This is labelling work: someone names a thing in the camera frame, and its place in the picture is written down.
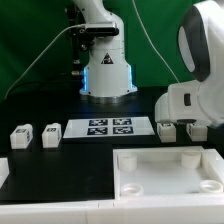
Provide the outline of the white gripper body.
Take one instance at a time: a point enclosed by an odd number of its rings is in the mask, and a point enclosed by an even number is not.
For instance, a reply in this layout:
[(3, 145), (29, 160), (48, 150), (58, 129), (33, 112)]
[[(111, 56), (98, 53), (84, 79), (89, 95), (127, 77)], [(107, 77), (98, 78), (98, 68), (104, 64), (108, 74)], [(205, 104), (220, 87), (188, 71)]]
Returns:
[(214, 91), (204, 82), (171, 84), (155, 104), (155, 122), (211, 126), (214, 117), (209, 104), (213, 94)]

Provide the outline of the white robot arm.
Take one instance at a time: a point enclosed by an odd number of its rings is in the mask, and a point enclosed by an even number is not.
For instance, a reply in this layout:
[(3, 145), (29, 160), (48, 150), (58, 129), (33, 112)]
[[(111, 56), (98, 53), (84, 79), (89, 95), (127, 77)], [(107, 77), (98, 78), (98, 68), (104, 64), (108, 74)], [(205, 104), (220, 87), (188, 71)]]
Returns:
[[(80, 93), (99, 102), (117, 100), (137, 88), (125, 60), (124, 24), (103, 0), (73, 0), (93, 41)], [(194, 79), (172, 84), (155, 105), (157, 123), (224, 125), (224, 0), (204, 0), (185, 14), (178, 31), (181, 58)]]

